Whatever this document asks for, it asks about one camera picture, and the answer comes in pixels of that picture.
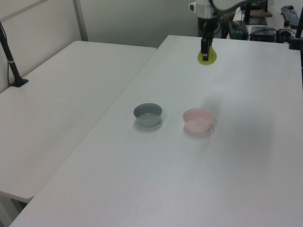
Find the table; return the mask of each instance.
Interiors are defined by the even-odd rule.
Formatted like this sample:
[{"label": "table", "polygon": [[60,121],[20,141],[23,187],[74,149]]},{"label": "table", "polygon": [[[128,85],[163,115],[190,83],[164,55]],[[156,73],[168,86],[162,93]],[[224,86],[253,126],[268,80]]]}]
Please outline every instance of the table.
[{"label": "table", "polygon": [[0,95],[0,194],[29,202],[155,52],[77,41]]},{"label": "table", "polygon": [[[203,66],[200,38],[168,36],[11,226],[301,226],[300,53],[213,47]],[[162,107],[160,125],[134,122],[145,102]],[[209,132],[184,129],[193,107],[214,114]]]}]

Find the black cable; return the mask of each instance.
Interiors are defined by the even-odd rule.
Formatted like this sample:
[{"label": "black cable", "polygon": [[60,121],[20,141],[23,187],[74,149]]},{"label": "black cable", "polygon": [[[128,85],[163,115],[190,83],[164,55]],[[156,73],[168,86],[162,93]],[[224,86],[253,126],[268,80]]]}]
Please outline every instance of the black cable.
[{"label": "black cable", "polygon": [[219,18],[219,22],[220,22],[220,27],[219,27],[219,30],[214,33],[214,35],[218,34],[221,31],[221,29],[222,29],[222,21],[221,21],[221,17],[219,16],[219,14],[218,14],[218,18]]},{"label": "black cable", "polygon": [[261,30],[254,31],[254,32],[250,33],[250,34],[248,35],[248,37],[250,37],[251,35],[254,35],[254,34],[256,34],[256,33],[264,32],[264,31],[275,31],[276,33],[278,32],[278,31],[277,31],[276,29],[274,29],[274,28],[261,29]]},{"label": "black cable", "polygon": [[9,87],[10,87],[10,83],[9,83],[9,63],[8,63],[8,84],[9,84]]},{"label": "black cable", "polygon": [[7,40],[6,33],[5,33],[5,30],[4,30],[3,26],[2,26],[1,21],[0,21],[0,27],[1,27],[2,31],[3,31],[3,33],[4,33],[5,39]]},{"label": "black cable", "polygon": [[237,15],[238,13],[240,13],[242,10],[240,9],[237,13],[235,13],[235,15]]},{"label": "black cable", "polygon": [[292,32],[292,33],[294,33],[294,34],[295,34],[295,32],[294,32],[294,31],[292,31],[292,30],[290,30],[290,29],[286,29],[286,28],[282,28],[282,29],[280,29],[280,31],[289,31],[289,32]]},{"label": "black cable", "polygon": [[213,3],[213,0],[208,0],[210,5],[214,8],[215,11],[217,12],[220,12],[220,13],[223,13],[223,14],[226,14],[226,13],[230,13],[232,12],[233,10],[235,10],[236,8],[242,6],[242,5],[246,5],[248,3],[253,3],[255,2],[256,0],[244,0],[244,1],[241,1],[237,4],[235,4],[234,6],[232,6],[231,8],[229,9],[224,9],[224,10],[219,10],[216,6],[214,6],[214,3]]}]

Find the yellow plate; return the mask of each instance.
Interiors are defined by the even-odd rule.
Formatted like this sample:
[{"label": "yellow plate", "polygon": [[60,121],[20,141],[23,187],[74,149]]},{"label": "yellow plate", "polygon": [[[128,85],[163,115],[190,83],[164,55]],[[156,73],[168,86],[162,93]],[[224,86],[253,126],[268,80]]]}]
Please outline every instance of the yellow plate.
[{"label": "yellow plate", "polygon": [[213,47],[210,46],[209,47],[209,55],[208,55],[208,61],[204,61],[203,60],[203,55],[201,53],[201,51],[198,54],[198,61],[202,64],[202,65],[211,65],[213,64],[217,59],[217,54],[216,52],[213,50]]}]

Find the white wall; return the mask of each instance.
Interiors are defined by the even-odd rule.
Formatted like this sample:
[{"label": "white wall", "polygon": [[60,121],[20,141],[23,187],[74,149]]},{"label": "white wall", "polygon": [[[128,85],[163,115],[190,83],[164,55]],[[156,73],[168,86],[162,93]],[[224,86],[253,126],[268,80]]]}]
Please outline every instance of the white wall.
[{"label": "white wall", "polygon": [[[2,25],[22,77],[73,41],[80,40],[72,0],[48,0]],[[0,92],[8,87],[6,71],[7,60],[0,47]]]},{"label": "white wall", "polygon": [[89,41],[158,48],[167,35],[197,36],[194,0],[78,0]]}]

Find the black stand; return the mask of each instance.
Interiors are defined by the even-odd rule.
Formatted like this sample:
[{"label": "black stand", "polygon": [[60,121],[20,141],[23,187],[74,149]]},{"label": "black stand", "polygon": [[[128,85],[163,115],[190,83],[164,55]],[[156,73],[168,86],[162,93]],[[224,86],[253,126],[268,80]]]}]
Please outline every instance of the black stand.
[{"label": "black stand", "polygon": [[246,4],[245,6],[245,14],[244,14],[244,22],[246,25],[267,25],[267,21],[265,17],[250,17],[251,4]]},{"label": "black stand", "polygon": [[8,63],[10,65],[11,71],[13,72],[14,77],[15,77],[15,82],[13,84],[11,84],[11,86],[21,87],[22,85],[26,84],[28,82],[28,80],[20,77],[17,66],[16,66],[13,56],[10,52],[8,41],[6,39],[4,31],[2,30],[1,22],[0,22],[0,42],[1,42],[2,48],[5,52]]},{"label": "black stand", "polygon": [[300,15],[299,23],[298,23],[297,32],[295,33],[294,37],[291,37],[289,49],[291,49],[291,50],[300,50],[301,49],[301,46],[303,44],[303,39],[301,38],[302,29],[303,29],[303,7],[301,10],[301,15]]}]

